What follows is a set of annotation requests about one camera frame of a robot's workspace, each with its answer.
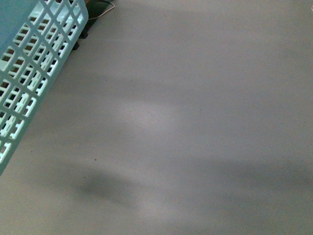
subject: plastic basket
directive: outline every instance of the plastic basket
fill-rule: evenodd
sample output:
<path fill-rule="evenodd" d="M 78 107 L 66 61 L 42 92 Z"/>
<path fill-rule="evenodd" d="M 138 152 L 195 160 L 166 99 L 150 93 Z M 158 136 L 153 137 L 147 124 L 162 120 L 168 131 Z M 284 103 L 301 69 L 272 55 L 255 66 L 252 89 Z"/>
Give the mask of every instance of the plastic basket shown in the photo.
<path fill-rule="evenodd" d="M 88 13 L 84 0 L 5 0 L 0 20 L 1 175 Z"/>

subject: light blue basket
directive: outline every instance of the light blue basket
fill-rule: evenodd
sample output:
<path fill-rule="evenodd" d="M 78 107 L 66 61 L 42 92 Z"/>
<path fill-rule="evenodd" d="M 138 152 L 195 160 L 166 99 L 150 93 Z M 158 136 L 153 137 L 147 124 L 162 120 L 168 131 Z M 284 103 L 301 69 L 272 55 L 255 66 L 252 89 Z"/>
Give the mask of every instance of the light blue basket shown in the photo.
<path fill-rule="evenodd" d="M 2 0 L 0 175 L 88 20 L 84 0 Z"/>

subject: gray surface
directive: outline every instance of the gray surface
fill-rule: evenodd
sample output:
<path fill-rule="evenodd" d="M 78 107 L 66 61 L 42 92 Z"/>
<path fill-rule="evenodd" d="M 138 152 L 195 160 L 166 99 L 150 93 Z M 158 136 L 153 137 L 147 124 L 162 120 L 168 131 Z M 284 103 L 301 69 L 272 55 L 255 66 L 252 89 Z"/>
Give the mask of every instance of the gray surface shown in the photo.
<path fill-rule="evenodd" d="M 69 57 L 0 178 L 0 234 L 313 234 L 311 1 L 152 2 Z"/>

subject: cable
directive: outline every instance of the cable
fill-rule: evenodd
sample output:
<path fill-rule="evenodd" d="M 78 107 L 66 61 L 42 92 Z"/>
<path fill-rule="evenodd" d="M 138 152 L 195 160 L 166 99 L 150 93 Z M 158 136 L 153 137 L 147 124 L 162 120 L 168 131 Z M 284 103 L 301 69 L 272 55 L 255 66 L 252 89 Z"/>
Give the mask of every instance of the cable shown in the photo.
<path fill-rule="evenodd" d="M 114 5 L 112 2 L 110 2 L 110 1 L 104 1 L 104 0 L 100 0 L 100 1 L 101 1 L 101 2 L 106 2 L 106 3 L 108 3 L 108 4 L 111 4 L 112 7 L 109 8 L 108 10 L 104 11 L 101 15 L 99 15 L 99 16 L 97 16 L 97 17 L 89 18 L 89 19 L 88 19 L 89 21 L 90 21 L 90 20 L 98 19 L 98 18 L 104 16 L 105 14 L 109 13 L 110 11 L 112 11 L 112 10 L 115 8 L 115 5 Z"/>

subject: dark object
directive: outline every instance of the dark object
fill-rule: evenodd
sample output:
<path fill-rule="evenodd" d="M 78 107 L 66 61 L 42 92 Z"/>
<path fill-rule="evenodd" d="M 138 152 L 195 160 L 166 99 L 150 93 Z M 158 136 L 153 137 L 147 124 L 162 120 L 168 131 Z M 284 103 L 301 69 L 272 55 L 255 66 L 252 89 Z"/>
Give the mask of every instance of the dark object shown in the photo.
<path fill-rule="evenodd" d="M 85 39 L 85 38 L 87 38 L 87 37 L 88 37 L 88 32 L 87 32 L 87 30 L 84 28 L 83 31 L 82 31 L 82 33 L 80 34 L 79 38 L 80 38 L 80 39 Z"/>
<path fill-rule="evenodd" d="M 90 0 L 86 7 L 88 10 L 89 19 L 100 16 L 109 6 L 110 1 L 107 0 Z M 85 39 L 88 37 L 88 31 L 91 26 L 97 21 L 97 19 L 88 20 L 87 24 L 85 25 L 82 33 L 80 34 L 80 39 Z M 75 43 L 72 50 L 77 50 L 79 47 L 78 42 Z"/>
<path fill-rule="evenodd" d="M 77 50 L 78 47 L 79 47 L 79 44 L 78 44 L 78 42 L 76 42 L 75 45 L 73 46 L 73 49 L 72 49 L 72 50 Z"/>
<path fill-rule="evenodd" d="M 109 7 L 108 1 L 101 1 L 101 0 L 90 0 L 90 2 L 87 3 L 87 10 L 89 18 L 94 18 L 97 16 L 100 16 L 108 7 Z M 97 19 L 89 20 L 84 28 L 86 32 L 89 31 L 91 26 L 97 21 Z"/>

